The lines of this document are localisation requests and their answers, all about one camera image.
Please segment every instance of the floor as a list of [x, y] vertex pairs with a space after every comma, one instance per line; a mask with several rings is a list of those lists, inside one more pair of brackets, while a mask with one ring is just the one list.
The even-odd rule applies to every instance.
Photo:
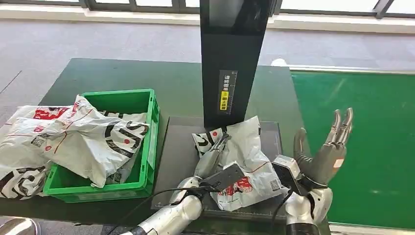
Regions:
[[[0, 21], [0, 32], [0, 125], [17, 106], [38, 104], [71, 58], [201, 61], [198, 26], [7, 20]], [[268, 30], [259, 64], [278, 58], [290, 65], [415, 70], [415, 36]], [[44, 235], [103, 230], [53, 221], [41, 225]]]

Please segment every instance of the robotic hand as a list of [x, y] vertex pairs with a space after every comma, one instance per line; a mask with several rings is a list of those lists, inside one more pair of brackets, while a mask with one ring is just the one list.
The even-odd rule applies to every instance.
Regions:
[[321, 223], [330, 208], [333, 193], [327, 186], [346, 156], [346, 142], [352, 130], [353, 110], [347, 109], [341, 124], [340, 111], [334, 111], [334, 122], [327, 140], [315, 157], [303, 152], [305, 129], [294, 137], [294, 157], [279, 155], [273, 161], [281, 183], [290, 189], [285, 203], [286, 234], [319, 235]]
[[244, 177], [237, 164], [211, 175], [230, 138], [228, 134], [224, 134], [220, 141], [203, 155], [196, 166], [194, 176], [180, 182], [178, 188], [183, 190], [173, 193], [169, 205], [122, 235], [179, 235], [193, 220], [199, 218], [204, 195], [209, 192], [221, 192]]

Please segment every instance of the white sticker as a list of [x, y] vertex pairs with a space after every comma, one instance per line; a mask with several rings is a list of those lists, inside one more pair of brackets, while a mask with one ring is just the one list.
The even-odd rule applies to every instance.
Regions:
[[337, 159], [336, 162], [334, 163], [333, 168], [341, 167], [344, 161], [345, 161], [344, 159]]

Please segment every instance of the plastic bag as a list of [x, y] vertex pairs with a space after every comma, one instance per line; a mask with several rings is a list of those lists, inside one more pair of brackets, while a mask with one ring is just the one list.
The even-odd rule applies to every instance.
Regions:
[[[119, 117], [125, 121], [136, 121], [136, 122], [146, 122], [147, 113], [141, 114], [120, 114], [120, 113], [112, 113], [108, 111], [100, 111], [100, 113], [106, 117]], [[134, 154], [133, 157], [127, 161], [126, 164], [122, 165], [116, 173], [108, 176], [105, 184], [112, 185], [112, 184], [122, 184], [127, 181], [128, 177], [131, 174], [131, 170], [133, 169], [134, 163], [136, 162], [137, 154]]]
[[79, 95], [72, 110], [54, 121], [61, 126], [45, 128], [44, 156], [91, 179], [98, 188], [139, 150], [149, 128], [145, 123], [106, 117]]
[[[270, 160], [261, 152], [259, 130], [258, 117], [226, 128], [231, 139], [219, 165], [223, 168], [236, 162], [245, 177], [223, 192], [210, 194], [221, 210], [234, 211], [282, 193], [280, 180]], [[223, 131], [219, 128], [208, 133], [192, 134], [201, 158], [222, 137]]]
[[[18, 118], [34, 118], [37, 126], [37, 123], [43, 123], [40, 119], [58, 118], [68, 109], [70, 106], [22, 106], [0, 128], [0, 197], [23, 200], [38, 194], [52, 164], [41, 157], [42, 152], [34, 145], [22, 145], [27, 139], [27, 131], [19, 127], [24, 134], [19, 135], [19, 130], [13, 129], [12, 125]], [[15, 135], [6, 136], [9, 132]]]

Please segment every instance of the barcode label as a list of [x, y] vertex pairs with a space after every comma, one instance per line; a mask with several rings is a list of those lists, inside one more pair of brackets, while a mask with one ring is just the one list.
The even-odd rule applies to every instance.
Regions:
[[275, 192], [275, 191], [277, 191], [277, 190], [279, 190], [279, 189], [280, 189], [280, 187], [279, 187], [279, 184], [278, 184], [278, 181], [277, 181], [277, 180], [272, 180], [272, 181], [270, 181], [270, 185], [271, 185], [271, 188], [272, 188], [273, 192]]
[[42, 138], [39, 137], [35, 137], [32, 142], [30, 142], [32, 145], [40, 148], [42, 146], [42, 144], [45, 142], [45, 140], [43, 140]]

